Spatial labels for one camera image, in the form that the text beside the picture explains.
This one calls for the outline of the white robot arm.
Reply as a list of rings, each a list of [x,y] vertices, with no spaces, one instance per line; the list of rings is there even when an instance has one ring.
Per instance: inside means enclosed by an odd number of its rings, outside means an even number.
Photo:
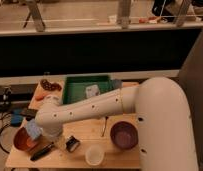
[[[49,95],[36,114],[44,135],[56,140],[65,123],[134,113],[142,171],[199,171],[187,97],[175,81],[150,78],[69,105]]]

